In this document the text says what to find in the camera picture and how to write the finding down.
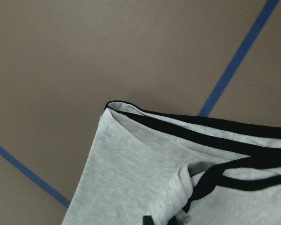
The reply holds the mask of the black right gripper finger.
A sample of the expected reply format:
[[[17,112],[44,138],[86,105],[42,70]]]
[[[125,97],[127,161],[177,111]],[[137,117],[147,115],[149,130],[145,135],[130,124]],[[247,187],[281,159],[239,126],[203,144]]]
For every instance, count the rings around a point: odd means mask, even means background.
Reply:
[[[142,224],[143,225],[154,225],[154,221],[151,216],[143,216]]]

